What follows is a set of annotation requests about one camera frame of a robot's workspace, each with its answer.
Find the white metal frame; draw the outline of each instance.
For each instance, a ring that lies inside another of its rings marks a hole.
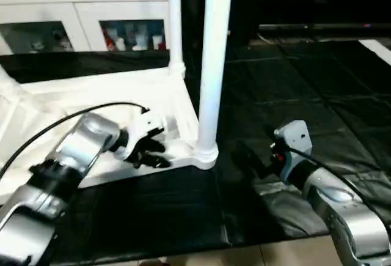
[[[174,113],[171,113],[171,116],[176,119],[180,134],[179,138],[175,136],[172,138],[168,137],[168,140],[165,142],[167,147],[166,153],[170,155],[170,160],[173,164],[170,169],[184,166],[196,166],[200,169],[212,168],[218,156],[216,133],[230,0],[206,0],[200,114],[198,121],[183,81],[185,65],[183,63],[181,40],[181,0],[169,0],[169,4],[171,47],[168,67],[139,72],[111,73],[108,75],[46,81],[20,86],[7,76],[5,71],[0,69],[0,89],[9,87],[9,94],[16,97],[20,96],[20,98],[29,98],[29,94],[38,99],[49,98],[50,102],[54,102],[54,106],[66,106],[70,103],[72,107],[78,106],[78,103],[102,103],[102,100],[123,100],[123,98],[129,97],[138,103],[151,106],[151,108],[163,114],[165,110],[162,108],[169,108],[174,111]],[[106,154],[100,160],[101,164],[99,164],[99,161],[96,163],[94,169],[82,182],[82,187],[164,170],[152,169],[146,166],[142,166],[139,169],[129,169],[126,163],[110,165],[112,163],[110,161],[113,161],[113,159]],[[31,162],[31,159],[27,157],[26,161],[27,163],[25,164],[28,164]],[[18,185],[26,182],[28,178],[28,171],[11,169],[2,179],[0,203],[4,202],[6,197]]]

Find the bottle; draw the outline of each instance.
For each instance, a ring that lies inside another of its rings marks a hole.
[[[119,50],[119,51],[125,51],[125,50],[126,50],[125,41],[123,40],[123,38],[119,37],[119,38],[115,41],[115,47],[116,47],[117,50]]]

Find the glass cabinet door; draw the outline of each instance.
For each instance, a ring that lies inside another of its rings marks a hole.
[[[165,50],[163,20],[99,21],[108,51]]]
[[[13,54],[73,51],[61,21],[0,24],[0,34]]]
[[[92,51],[170,48],[168,1],[78,3],[75,8]]]

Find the red object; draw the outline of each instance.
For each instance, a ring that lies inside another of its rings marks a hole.
[[[102,29],[104,41],[109,51],[115,51],[115,46],[105,29]]]
[[[166,43],[160,43],[160,44],[158,45],[158,49],[159,49],[159,50],[166,50],[166,49],[167,49]]]

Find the white cabinet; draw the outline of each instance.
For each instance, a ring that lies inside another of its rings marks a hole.
[[[0,0],[0,54],[161,50],[168,0]]]
[[[73,4],[1,5],[0,54],[38,51],[90,51]]]
[[[169,48],[167,1],[85,2],[75,7],[91,51],[121,50],[118,39],[126,51]]]

